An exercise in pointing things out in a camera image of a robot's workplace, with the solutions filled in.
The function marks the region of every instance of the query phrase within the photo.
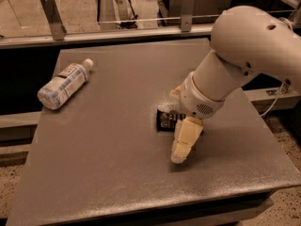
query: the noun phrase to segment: speckled floor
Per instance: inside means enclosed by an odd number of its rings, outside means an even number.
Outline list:
[[[280,146],[301,170],[301,137],[298,137],[288,126],[286,115],[286,112],[273,113],[266,119],[266,123]],[[29,149],[29,144],[0,143],[0,218],[8,216]],[[242,221],[237,225],[301,225],[301,187],[280,190],[272,195],[272,200],[274,205],[268,210],[256,218]]]

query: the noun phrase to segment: metal frame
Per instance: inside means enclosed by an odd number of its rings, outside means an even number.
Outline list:
[[[194,10],[195,0],[182,0],[181,30],[189,32],[192,25],[192,13]]]
[[[64,40],[67,33],[59,16],[55,0],[40,0],[50,26],[54,40]]]
[[[0,40],[0,49],[53,46],[78,43],[102,43],[168,38],[191,38],[196,36],[208,36],[211,34],[212,28],[212,24],[193,25],[189,33],[182,32],[179,27],[165,27],[148,30],[118,30],[103,33],[70,34],[66,35],[64,40],[54,40],[52,36],[3,38]]]

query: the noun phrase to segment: white cable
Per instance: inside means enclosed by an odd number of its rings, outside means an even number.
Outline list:
[[[276,96],[274,102],[270,105],[270,107],[265,112],[263,112],[261,114],[262,117],[264,117],[267,113],[269,113],[270,110],[274,107],[275,103],[277,102],[278,98],[281,95],[281,91],[282,91],[282,88],[283,88],[284,84],[285,84],[284,82],[281,84],[280,88],[278,89],[278,93],[277,93],[277,96]]]
[[[291,31],[293,31],[293,26],[292,26],[292,22],[290,20],[288,20],[287,18],[279,18],[284,24],[286,24],[290,29]]]

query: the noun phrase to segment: black object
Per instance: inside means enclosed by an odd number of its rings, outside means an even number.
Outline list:
[[[120,24],[122,28],[128,28],[128,29],[136,29],[138,28],[137,24],[135,22],[122,22]]]
[[[169,113],[157,110],[157,128],[158,131],[174,132],[178,120],[185,119],[185,114],[179,114],[177,111]]]
[[[243,90],[251,89],[268,89],[272,87],[280,87],[281,81],[274,77],[266,75],[264,73],[259,74],[257,77],[252,79],[246,85],[243,86]]]
[[[138,15],[135,14],[135,11],[134,11],[134,8],[133,8],[133,5],[132,5],[132,1],[131,0],[128,0],[129,2],[129,5],[130,5],[130,8],[131,8],[131,11],[133,13],[133,16],[134,16],[134,20],[136,20],[138,18]]]
[[[0,218],[0,226],[5,226],[7,224],[7,218]]]

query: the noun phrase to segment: glass panel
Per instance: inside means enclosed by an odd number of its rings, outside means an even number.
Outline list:
[[[55,0],[67,34],[179,25],[179,15],[159,15],[158,0]],[[51,35],[40,0],[0,0],[0,35]]]
[[[55,0],[67,34],[179,26],[182,0]],[[193,24],[211,24],[224,9],[250,5],[289,17],[280,0],[195,0]],[[40,0],[0,0],[0,35],[51,35]]]

